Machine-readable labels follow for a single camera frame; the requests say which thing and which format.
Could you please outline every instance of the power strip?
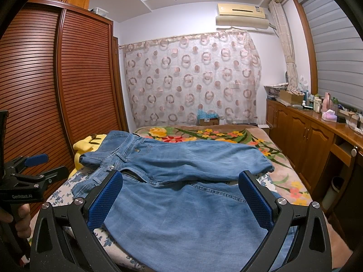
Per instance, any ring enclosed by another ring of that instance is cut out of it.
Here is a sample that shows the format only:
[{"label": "power strip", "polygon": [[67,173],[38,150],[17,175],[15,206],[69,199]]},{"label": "power strip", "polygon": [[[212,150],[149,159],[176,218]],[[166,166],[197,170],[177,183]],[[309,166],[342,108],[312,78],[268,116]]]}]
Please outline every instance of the power strip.
[{"label": "power strip", "polygon": [[357,132],[358,134],[363,135],[363,131],[362,129],[358,129],[357,127],[354,128],[354,131]]}]

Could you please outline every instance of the cardboard box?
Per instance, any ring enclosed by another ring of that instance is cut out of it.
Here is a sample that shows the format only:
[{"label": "cardboard box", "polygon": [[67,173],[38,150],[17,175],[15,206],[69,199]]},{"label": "cardboard box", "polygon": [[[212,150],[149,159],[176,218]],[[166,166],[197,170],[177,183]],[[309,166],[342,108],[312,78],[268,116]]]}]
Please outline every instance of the cardboard box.
[{"label": "cardboard box", "polygon": [[198,121],[198,126],[215,126],[219,125],[219,117],[213,119],[200,119]]},{"label": "cardboard box", "polygon": [[304,100],[304,95],[295,95],[291,94],[287,91],[281,90],[280,91],[280,98],[282,100],[287,101],[290,104],[302,104],[302,101]]}]

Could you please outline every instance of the trash can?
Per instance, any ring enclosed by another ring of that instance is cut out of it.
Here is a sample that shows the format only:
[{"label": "trash can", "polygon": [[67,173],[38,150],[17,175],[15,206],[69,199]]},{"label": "trash can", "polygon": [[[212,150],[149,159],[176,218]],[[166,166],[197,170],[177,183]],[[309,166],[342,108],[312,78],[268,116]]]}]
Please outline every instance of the trash can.
[{"label": "trash can", "polygon": [[340,189],[342,188],[343,183],[344,179],[342,177],[334,177],[331,180],[330,187],[322,201],[322,205],[325,210],[328,210],[330,208],[331,204],[333,203]]}]

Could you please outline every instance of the white storage box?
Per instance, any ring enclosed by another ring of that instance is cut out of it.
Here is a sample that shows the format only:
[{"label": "white storage box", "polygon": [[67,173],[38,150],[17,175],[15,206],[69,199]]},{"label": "white storage box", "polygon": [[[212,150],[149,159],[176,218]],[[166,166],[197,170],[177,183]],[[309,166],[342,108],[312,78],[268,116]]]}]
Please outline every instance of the white storage box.
[{"label": "white storage box", "polygon": [[107,15],[108,15],[108,11],[106,11],[106,10],[104,10],[102,8],[99,8],[99,7],[93,8],[91,11],[93,13],[96,13],[96,14],[98,14],[100,16],[103,16],[103,17],[107,17]]}]

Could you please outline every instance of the curtain rod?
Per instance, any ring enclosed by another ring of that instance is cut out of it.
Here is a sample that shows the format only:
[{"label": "curtain rod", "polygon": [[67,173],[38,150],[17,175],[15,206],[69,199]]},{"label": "curtain rod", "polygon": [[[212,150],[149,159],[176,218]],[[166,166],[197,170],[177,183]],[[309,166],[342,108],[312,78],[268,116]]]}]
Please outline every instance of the curtain rod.
[{"label": "curtain rod", "polygon": [[[236,27],[230,27],[229,29],[221,29],[221,30],[228,31],[228,32],[250,32],[250,31],[242,30],[242,29],[239,29],[239,28],[236,28]],[[217,29],[215,32],[204,32],[202,34],[210,35],[210,34],[215,34],[216,32],[219,32],[219,30]],[[168,39],[168,38],[177,39],[177,38],[181,38],[181,37],[184,37],[184,36],[197,36],[197,35],[200,35],[200,34],[201,33],[178,35],[178,36],[168,36],[168,37],[164,37],[164,38],[157,38],[157,39],[151,39],[151,40],[143,40],[143,41],[139,41],[137,43],[129,43],[129,44],[135,44],[136,45],[136,44],[144,43],[146,41],[158,41],[158,40],[165,40],[165,39]],[[118,45],[118,47],[119,48],[124,48],[127,45],[129,45],[129,44]]]}]

